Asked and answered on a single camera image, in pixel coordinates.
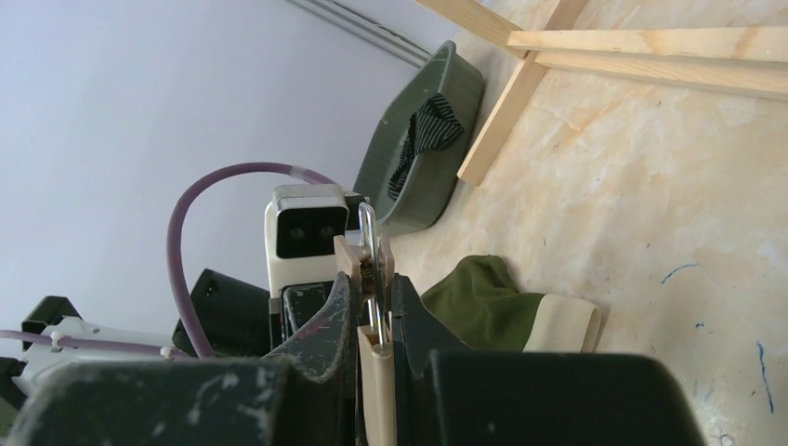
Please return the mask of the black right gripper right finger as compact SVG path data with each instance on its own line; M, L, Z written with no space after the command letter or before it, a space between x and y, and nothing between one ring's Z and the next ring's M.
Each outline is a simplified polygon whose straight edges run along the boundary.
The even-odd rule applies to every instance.
M630 354L473 350L392 283L400 445L701 445L676 379Z

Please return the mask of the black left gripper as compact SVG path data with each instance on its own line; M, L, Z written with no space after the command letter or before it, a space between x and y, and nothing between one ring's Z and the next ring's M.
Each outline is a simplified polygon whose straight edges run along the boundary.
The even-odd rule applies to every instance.
M332 282L293 284L269 299L269 351L292 336L302 339L327 329L324 317L311 320L324 307L332 287Z

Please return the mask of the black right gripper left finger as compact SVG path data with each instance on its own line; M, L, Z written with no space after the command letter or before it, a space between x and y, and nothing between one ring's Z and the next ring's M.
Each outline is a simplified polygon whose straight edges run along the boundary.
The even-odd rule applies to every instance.
M10 445L344 445L359 292L339 273L324 306L261 358L86 362L23 406Z

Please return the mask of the green underwear with cream waistband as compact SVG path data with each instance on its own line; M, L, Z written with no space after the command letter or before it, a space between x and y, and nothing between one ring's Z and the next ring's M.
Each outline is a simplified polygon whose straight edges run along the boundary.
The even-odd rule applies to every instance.
M597 305L520 290L500 256L462 258L421 298L452 334L479 350L590 353L601 328Z

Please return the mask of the beige clip hanger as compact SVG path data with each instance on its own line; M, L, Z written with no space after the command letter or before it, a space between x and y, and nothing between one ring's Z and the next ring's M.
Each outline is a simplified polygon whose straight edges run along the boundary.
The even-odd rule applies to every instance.
M356 414L360 445L397 443L393 341L391 340L390 283L394 259L388 238L377 234L373 207L358 205L361 243L334 239L338 270L350 278L360 299L353 305L356 336Z

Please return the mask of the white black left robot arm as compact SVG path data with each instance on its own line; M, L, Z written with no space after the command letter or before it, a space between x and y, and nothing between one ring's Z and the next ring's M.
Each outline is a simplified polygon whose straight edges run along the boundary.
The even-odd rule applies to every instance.
M192 288L190 299L204 332L219 357L262 357L297 332L324 305L333 283L308 282L283 288L279 313L269 313L270 293L264 288L205 269ZM21 324L27 335L54 332L86 339L148 347L146 352L117 348L68 347L47 350L23 341L24 356L1 360L1 429L13 425L27 397L48 375L78 361L138 361L170 347L193 356L195 351L181 323L171 335L124 331L85 321L64 296L46 296Z

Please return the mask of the grey-green plastic tub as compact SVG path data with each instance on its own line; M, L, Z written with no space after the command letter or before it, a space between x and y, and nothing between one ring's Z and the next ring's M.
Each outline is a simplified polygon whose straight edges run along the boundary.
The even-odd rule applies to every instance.
M481 72L460 56L448 40L388 106L372 136L353 189L368 197L378 224L390 235L424 230L436 223L452 198L457 171L471 144L485 82ZM387 197L397 167L409 117L427 98L441 93L453 107L465 133L445 151L415 158L396 201Z

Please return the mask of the black striped garment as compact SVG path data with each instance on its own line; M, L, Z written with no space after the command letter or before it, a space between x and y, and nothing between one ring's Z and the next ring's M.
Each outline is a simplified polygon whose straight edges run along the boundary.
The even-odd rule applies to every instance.
M387 197L393 201L399 198L418 155L445 151L464 133L447 98L441 93L427 98L409 117L399 161L387 184Z

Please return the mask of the light wooden clothes rack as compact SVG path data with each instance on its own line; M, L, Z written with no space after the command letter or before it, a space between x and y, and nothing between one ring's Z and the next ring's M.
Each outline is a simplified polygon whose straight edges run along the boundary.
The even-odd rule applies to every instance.
M474 186L486 177L550 69L787 99L784 26L577 30L586 3L559 1L542 30L524 30L477 1L423 5L519 58L457 172Z

